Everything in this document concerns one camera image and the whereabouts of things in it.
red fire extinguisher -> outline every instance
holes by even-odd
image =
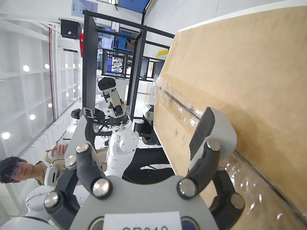
[[[79,35],[81,57],[83,57],[83,33]]]

safety glasses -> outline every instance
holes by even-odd
[[[20,164],[20,161],[17,161],[13,173],[10,175],[10,179],[11,179],[11,180],[16,180],[17,175],[18,175],[18,173],[16,172],[16,170],[18,170],[18,169],[20,168],[20,165],[21,165],[21,164]]]

human hand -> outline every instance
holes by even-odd
[[[46,150],[46,153],[48,153],[50,151],[52,157],[54,157],[55,151],[56,151],[57,155],[64,155],[67,147],[68,147],[68,143],[63,144],[63,145],[55,145],[52,149]]]

dark hair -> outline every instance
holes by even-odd
[[[11,183],[12,180],[9,178],[15,169],[16,162],[21,160],[19,157],[8,157],[0,162],[0,182]]]

white label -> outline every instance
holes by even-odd
[[[89,117],[89,118],[94,118],[93,111],[89,108],[83,107],[83,115]]]
[[[179,212],[106,214],[103,230],[181,230]]]

